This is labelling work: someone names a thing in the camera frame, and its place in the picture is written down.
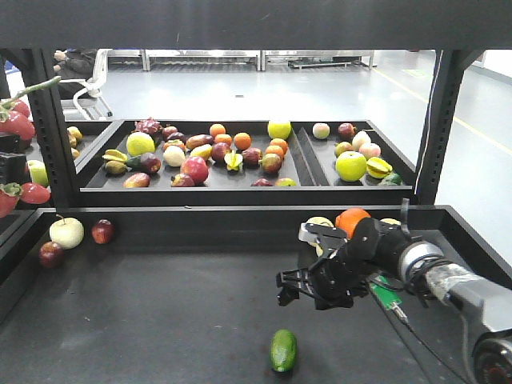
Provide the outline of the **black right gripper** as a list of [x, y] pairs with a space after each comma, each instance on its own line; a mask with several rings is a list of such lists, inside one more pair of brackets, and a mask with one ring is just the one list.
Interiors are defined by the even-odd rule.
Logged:
[[[276, 285], [280, 306], [288, 306], [301, 296], [314, 298], [316, 310], [336, 307], [351, 308], [355, 297], [368, 295], [365, 280], [372, 274], [372, 265], [350, 256], [346, 247], [327, 258], [321, 257], [308, 269], [301, 268], [277, 273]], [[313, 290], [314, 294], [304, 290]]]

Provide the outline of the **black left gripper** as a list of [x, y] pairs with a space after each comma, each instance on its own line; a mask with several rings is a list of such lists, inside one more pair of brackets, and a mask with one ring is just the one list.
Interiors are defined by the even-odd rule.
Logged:
[[1, 132], [1, 184], [28, 181], [26, 156], [20, 150], [17, 134]]

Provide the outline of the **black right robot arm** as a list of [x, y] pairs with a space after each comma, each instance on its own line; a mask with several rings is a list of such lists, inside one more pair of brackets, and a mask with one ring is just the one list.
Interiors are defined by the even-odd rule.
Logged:
[[413, 236], [407, 225], [408, 199], [401, 217], [384, 222], [369, 216], [339, 219], [334, 226], [304, 222], [298, 238], [317, 247], [310, 264], [280, 272], [278, 303], [301, 295], [316, 309], [351, 308], [376, 285], [392, 290], [377, 276], [388, 274], [421, 304], [437, 300], [462, 320], [462, 356], [473, 383], [511, 381], [511, 291], [446, 258], [435, 244]]

